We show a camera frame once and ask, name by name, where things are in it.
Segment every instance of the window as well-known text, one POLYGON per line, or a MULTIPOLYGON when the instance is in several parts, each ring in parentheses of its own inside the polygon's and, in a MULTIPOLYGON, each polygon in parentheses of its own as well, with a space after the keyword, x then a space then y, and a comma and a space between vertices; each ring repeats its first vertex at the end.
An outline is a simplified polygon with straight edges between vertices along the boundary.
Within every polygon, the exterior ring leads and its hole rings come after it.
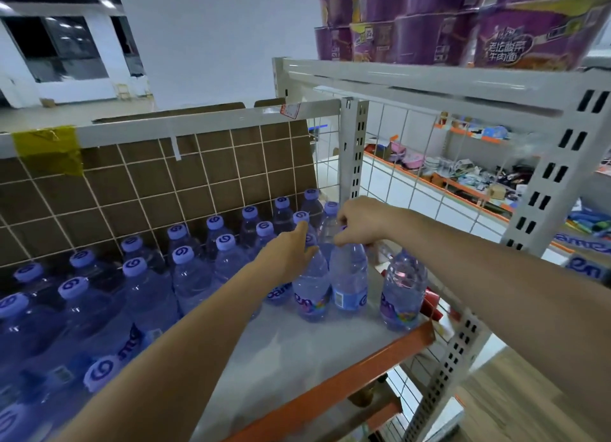
POLYGON ((36 82, 107 78, 82 17, 5 17, 36 82))
POLYGON ((138 52, 134 36, 131 34, 131 28, 129 22, 127 22, 127 18, 125 16, 112 16, 111 19, 118 41, 121 43, 121 49, 123 50, 125 62, 130 70, 130 74, 134 77, 144 75, 145 72, 140 59, 140 53, 138 52))

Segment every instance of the hand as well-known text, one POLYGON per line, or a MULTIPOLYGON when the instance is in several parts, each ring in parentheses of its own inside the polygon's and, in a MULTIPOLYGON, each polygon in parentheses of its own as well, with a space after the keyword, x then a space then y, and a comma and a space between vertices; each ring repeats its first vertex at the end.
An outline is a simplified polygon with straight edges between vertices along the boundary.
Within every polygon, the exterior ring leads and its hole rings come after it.
POLYGON ((292 282, 300 276, 316 254, 318 247, 312 246, 304 251, 308 223, 301 221, 290 232, 280 233, 259 252, 255 261, 265 277, 271 277, 273 288, 279 284, 292 282))
POLYGON ((338 246, 371 244, 388 239, 388 229, 397 210, 397 207, 364 196, 347 200, 337 213, 337 220, 347 228, 335 235, 334 243, 338 246))

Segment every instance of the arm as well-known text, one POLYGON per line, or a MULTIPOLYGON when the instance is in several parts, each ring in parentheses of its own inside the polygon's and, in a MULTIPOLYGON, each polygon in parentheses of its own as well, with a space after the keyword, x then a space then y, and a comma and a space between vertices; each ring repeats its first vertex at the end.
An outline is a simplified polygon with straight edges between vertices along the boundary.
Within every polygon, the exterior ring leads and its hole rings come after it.
POLYGON ((391 240, 503 341, 611 429, 611 291, 553 263, 376 199, 347 201, 335 243, 391 240))
POLYGON ((307 224, 271 241, 209 299, 129 363, 55 442, 188 441, 250 316, 307 267, 307 224))

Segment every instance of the bottle cap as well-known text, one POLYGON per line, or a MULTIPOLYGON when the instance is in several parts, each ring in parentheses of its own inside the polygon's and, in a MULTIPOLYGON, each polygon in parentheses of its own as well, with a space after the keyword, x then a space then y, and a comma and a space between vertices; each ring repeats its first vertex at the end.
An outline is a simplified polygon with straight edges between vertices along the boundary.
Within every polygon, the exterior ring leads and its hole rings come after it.
POLYGON ((306 222, 310 222, 310 214, 308 212, 304 212, 303 210, 300 210, 299 212, 295 212, 293 214, 293 221, 295 223, 295 225, 301 221, 306 221, 306 222))
POLYGON ((123 264, 123 274, 127 277, 138 276, 147 269, 147 261, 142 257, 135 257, 123 264))
POLYGON ((274 225, 270 221, 263 221, 256 225, 257 236, 271 236, 274 234, 274 225))
POLYGON ((228 251, 235 247, 235 238, 232 234, 224 234, 216 239, 216 247, 219 251, 228 251))
POLYGON ((89 392, 95 394, 102 390, 119 371, 121 371, 121 361, 118 356, 107 355, 89 367, 82 382, 89 392))
POLYGON ((225 225, 225 222, 220 215, 212 215, 212 217, 208 217, 208 220, 206 220, 206 226, 209 230, 218 230, 222 228, 223 225, 225 225))
POLYGON ((39 276, 42 276, 43 273, 44 270, 42 265, 38 262, 33 262, 17 268, 17 270, 13 273, 13 276, 20 283, 29 283, 30 281, 34 281, 39 276))
POLYGON ((255 206, 248 206, 242 209, 242 216, 247 220, 255 218, 257 215, 259 215, 259 212, 255 206))
POLYGON ((318 199, 319 195, 320 195, 320 191, 318 191, 316 189, 306 190, 304 192, 304 198, 307 199, 307 200, 318 199))
POLYGON ((27 405, 14 403, 0 412, 0 437, 12 440, 11 432, 29 418, 27 405))
POLYGON ((130 236, 129 238, 126 238, 123 241, 121 241, 121 248, 123 249, 123 252, 128 253, 128 252, 137 251, 138 249, 142 247, 143 244, 144 243, 142 241, 142 238, 139 237, 138 235, 135 235, 135 236, 130 236))
POLYGON ((74 268, 87 267, 95 261, 95 254, 91 249, 84 249, 70 256, 70 265, 74 268))
POLYGON ((0 300, 0 318, 10 318, 13 315, 17 315, 24 311, 29 303, 30 300, 23 292, 5 297, 0 300))
POLYGON ((288 198, 285 198, 284 196, 281 198, 276 198, 276 200, 274 201, 276 208, 286 208, 288 206, 290 206, 291 202, 288 200, 288 198))
POLYGON ((179 265, 193 260, 194 257, 195 252, 191 246, 180 246, 172 253, 172 260, 179 265))
POLYGON ((325 214, 327 215, 337 215, 337 211, 338 211, 338 203, 334 202, 332 200, 330 200, 329 202, 325 203, 325 214))
POLYGON ((310 246, 315 246, 316 244, 318 244, 318 243, 317 243, 317 241, 316 241, 316 237, 315 237, 313 234, 308 233, 308 234, 307 234, 307 235, 305 235, 305 236, 306 236, 306 237, 305 237, 305 241, 306 241, 306 242, 305 242, 305 246, 306 246, 307 248, 308 248, 308 247, 310 247, 310 246))
POLYGON ((170 228, 167 229, 167 236, 172 241, 187 236, 187 225, 185 225, 184 223, 172 225, 170 228))
POLYGON ((74 299, 87 291, 89 288, 89 280, 84 276, 75 276, 62 283, 57 291, 64 299, 74 299))

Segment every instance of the person's left hand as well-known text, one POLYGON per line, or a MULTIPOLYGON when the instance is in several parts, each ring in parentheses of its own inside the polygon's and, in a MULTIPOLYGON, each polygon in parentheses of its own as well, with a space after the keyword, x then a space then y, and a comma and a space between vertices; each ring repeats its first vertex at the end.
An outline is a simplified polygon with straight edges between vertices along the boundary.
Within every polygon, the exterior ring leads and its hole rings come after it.
POLYGON ((295 230, 280 233, 257 255, 253 263, 262 276, 271 277, 274 286, 290 283, 300 276, 316 254, 316 246, 304 250, 307 229, 308 223, 299 222, 295 230))

